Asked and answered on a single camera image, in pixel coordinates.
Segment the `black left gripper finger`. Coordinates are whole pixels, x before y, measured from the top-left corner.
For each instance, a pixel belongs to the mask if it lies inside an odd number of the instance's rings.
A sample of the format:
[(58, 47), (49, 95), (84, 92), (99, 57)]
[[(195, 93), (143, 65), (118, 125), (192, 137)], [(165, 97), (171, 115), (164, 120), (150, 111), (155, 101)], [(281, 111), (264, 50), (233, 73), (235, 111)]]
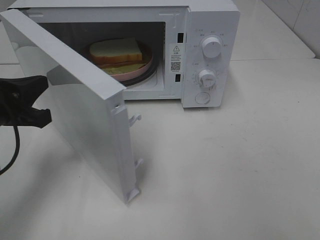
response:
[(48, 79), (43, 75), (35, 75), (12, 80), (17, 99), (25, 106), (32, 107), (36, 100), (48, 88)]
[(36, 127), (42, 129), (52, 122), (52, 115), (49, 109), (28, 107), (19, 112), (15, 120), (19, 127)]

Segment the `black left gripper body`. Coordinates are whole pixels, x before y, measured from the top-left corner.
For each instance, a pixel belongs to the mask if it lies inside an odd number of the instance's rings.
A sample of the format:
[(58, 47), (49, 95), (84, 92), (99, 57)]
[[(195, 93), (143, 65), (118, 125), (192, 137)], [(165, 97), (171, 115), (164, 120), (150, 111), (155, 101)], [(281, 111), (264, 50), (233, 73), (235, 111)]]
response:
[(27, 115), (30, 106), (22, 100), (30, 82), (30, 78), (0, 79), (1, 125), (32, 125)]

